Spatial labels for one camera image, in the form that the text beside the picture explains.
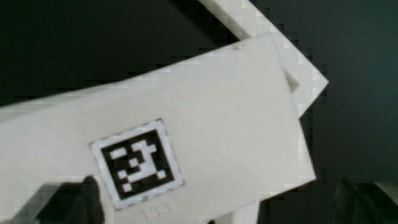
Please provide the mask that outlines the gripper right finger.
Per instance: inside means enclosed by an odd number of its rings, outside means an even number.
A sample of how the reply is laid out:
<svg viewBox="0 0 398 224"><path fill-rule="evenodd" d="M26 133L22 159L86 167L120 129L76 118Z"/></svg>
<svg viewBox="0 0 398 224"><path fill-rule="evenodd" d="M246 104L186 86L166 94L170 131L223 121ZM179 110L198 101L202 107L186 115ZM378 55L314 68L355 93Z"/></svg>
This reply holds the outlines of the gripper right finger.
<svg viewBox="0 0 398 224"><path fill-rule="evenodd" d="M335 186L332 224L398 224L398 183L353 182Z"/></svg>

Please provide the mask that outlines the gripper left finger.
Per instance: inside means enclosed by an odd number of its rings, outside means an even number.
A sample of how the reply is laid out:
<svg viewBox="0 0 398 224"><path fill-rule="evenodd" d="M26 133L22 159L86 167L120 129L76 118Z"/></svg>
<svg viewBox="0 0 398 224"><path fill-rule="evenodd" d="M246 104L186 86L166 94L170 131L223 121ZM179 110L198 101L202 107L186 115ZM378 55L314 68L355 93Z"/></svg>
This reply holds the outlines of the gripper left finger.
<svg viewBox="0 0 398 224"><path fill-rule="evenodd" d="M99 186L92 176L65 182L37 215L40 224L104 224Z"/></svg>

